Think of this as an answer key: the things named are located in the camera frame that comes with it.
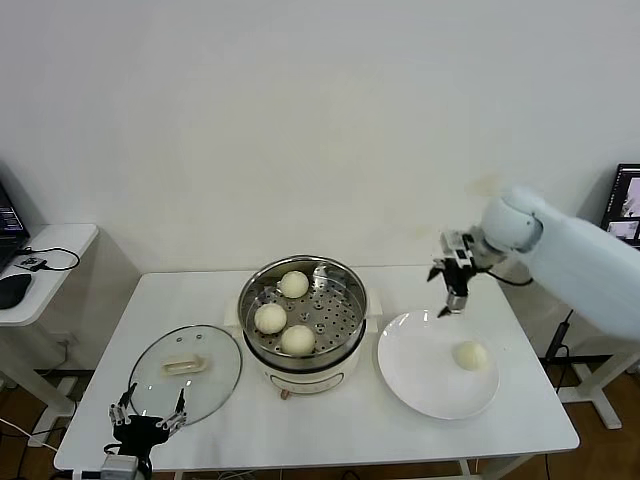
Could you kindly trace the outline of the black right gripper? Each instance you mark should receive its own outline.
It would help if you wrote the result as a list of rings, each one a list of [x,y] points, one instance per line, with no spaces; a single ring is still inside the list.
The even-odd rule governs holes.
[[[468,283],[477,274],[474,264],[460,266],[455,260],[445,260],[444,267],[433,266],[429,270],[427,281],[431,282],[440,275],[444,276],[448,292],[445,306],[437,314],[438,318],[457,315],[464,311],[468,299]]]

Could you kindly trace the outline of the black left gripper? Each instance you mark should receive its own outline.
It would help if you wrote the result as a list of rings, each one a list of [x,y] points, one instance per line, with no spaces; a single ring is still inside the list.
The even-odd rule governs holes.
[[[182,428],[187,420],[185,391],[180,390],[174,411],[161,419],[152,416],[129,416],[129,404],[137,383],[132,383],[116,403],[109,406],[113,436],[120,444],[118,453],[128,456],[149,456],[152,449],[169,439],[170,431]]]

